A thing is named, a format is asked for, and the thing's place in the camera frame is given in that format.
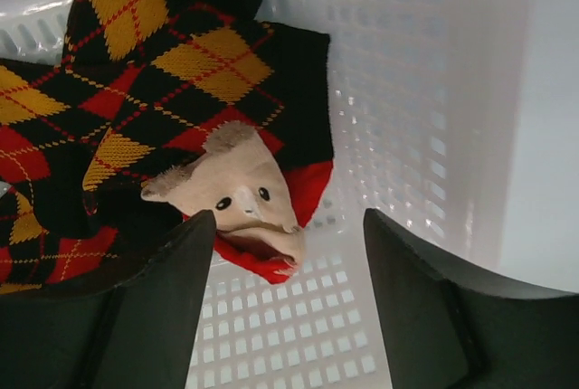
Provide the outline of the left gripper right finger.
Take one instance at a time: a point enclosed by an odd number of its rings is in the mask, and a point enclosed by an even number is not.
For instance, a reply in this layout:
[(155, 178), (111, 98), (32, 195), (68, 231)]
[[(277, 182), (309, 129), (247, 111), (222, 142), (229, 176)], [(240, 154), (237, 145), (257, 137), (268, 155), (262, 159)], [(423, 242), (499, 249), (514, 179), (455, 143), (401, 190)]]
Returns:
[(395, 388), (575, 388), (578, 297), (431, 244), (376, 209), (365, 250)]

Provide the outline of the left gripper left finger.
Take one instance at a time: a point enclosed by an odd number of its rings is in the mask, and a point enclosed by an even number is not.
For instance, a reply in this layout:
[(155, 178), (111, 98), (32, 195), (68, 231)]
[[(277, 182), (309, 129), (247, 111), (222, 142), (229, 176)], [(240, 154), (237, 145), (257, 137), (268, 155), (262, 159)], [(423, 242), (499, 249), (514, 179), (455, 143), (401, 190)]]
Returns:
[(85, 275), (1, 298), (4, 388), (182, 388), (215, 238), (202, 211)]

